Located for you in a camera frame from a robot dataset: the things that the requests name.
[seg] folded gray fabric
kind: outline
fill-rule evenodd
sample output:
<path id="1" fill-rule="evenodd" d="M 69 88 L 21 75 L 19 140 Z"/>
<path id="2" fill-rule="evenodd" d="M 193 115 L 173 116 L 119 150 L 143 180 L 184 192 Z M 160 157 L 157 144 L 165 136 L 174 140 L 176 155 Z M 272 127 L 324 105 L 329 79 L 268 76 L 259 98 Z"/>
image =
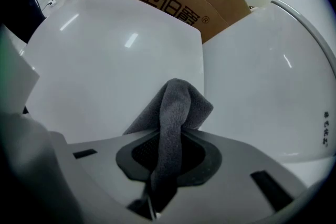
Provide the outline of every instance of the folded gray fabric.
<path id="1" fill-rule="evenodd" d="M 130 134 L 160 128 L 157 166 L 151 175 L 155 192 L 176 179 L 182 165 L 181 128 L 197 129 L 213 106 L 187 81 L 169 80 L 124 132 Z"/>

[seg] gray cloth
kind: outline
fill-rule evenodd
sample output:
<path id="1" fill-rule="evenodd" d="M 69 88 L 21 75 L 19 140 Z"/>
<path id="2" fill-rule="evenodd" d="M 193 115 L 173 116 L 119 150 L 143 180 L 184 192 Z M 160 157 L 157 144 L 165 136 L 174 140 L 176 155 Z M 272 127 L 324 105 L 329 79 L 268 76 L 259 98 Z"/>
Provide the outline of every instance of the gray cloth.
<path id="1" fill-rule="evenodd" d="M 169 80 L 124 132 L 130 134 L 160 128 L 157 166 L 151 175 L 155 192 L 166 182 L 176 180 L 182 165 L 181 128 L 197 129 L 213 106 L 187 81 Z"/>

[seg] black rectangular slot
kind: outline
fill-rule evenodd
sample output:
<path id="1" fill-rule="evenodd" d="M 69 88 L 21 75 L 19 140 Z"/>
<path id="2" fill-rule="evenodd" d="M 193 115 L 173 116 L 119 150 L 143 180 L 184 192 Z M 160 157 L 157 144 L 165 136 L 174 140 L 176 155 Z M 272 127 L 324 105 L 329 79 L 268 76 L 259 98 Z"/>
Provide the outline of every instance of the black rectangular slot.
<path id="1" fill-rule="evenodd" d="M 266 171 L 254 172 L 250 176 L 276 212 L 293 201 L 293 198 Z"/>
<path id="2" fill-rule="evenodd" d="M 89 150 L 75 152 L 75 153 L 73 153 L 73 155 L 75 156 L 76 159 L 80 159 L 80 158 L 84 158 L 86 156 L 92 155 L 94 153 L 97 153 L 97 151 L 95 151 L 91 148 Z"/>

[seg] black mesh grille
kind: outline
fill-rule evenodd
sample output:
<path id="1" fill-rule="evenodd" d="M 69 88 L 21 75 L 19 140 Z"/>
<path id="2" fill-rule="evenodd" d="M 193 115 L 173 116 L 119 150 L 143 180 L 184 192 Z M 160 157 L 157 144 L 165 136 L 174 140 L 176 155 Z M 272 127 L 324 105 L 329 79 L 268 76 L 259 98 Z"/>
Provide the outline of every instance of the black mesh grille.
<path id="1" fill-rule="evenodd" d="M 137 146 L 132 151 L 133 159 L 148 169 L 150 172 L 154 171 L 158 163 L 158 148 L 159 148 L 160 135 L 149 139 L 145 143 Z M 195 143 L 185 135 L 181 135 L 182 143 L 182 167 L 181 175 L 190 171 L 199 165 L 205 157 L 205 151 L 202 146 Z"/>

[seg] black strip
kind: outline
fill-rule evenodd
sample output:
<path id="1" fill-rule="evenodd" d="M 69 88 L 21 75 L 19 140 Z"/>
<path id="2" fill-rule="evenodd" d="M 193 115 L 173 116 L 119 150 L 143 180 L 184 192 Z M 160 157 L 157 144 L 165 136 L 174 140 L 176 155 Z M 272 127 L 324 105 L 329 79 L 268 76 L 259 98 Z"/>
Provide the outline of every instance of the black strip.
<path id="1" fill-rule="evenodd" d="M 80 158 L 84 158 L 86 156 L 92 155 L 94 153 L 97 153 L 97 151 L 95 151 L 93 149 L 89 149 L 89 150 L 85 150 L 85 151 L 75 152 L 75 153 L 73 153 L 73 155 L 75 156 L 76 159 L 80 159 Z"/>
<path id="2" fill-rule="evenodd" d="M 266 171 L 254 172 L 250 176 L 276 212 L 293 201 L 293 198 Z"/>

